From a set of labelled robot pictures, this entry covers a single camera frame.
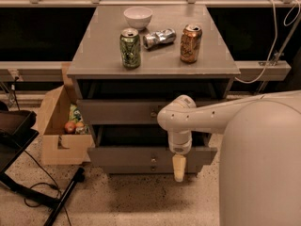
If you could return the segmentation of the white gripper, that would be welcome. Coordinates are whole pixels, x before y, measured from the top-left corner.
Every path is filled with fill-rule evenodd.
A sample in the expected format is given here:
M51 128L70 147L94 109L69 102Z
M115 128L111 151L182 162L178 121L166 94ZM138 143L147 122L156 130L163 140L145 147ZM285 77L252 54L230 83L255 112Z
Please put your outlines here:
M192 147L192 133L190 131L169 132L168 133L169 149L176 153L172 157L174 179L176 182L182 182L185 174L186 158Z

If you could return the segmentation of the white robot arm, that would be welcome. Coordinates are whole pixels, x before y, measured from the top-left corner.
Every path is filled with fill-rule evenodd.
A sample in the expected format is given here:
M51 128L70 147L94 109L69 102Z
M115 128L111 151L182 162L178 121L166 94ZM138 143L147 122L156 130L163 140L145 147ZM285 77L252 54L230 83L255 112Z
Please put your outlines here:
M301 91L267 93L197 107L186 95L157 116L184 176L192 133L223 136L220 226L301 226Z

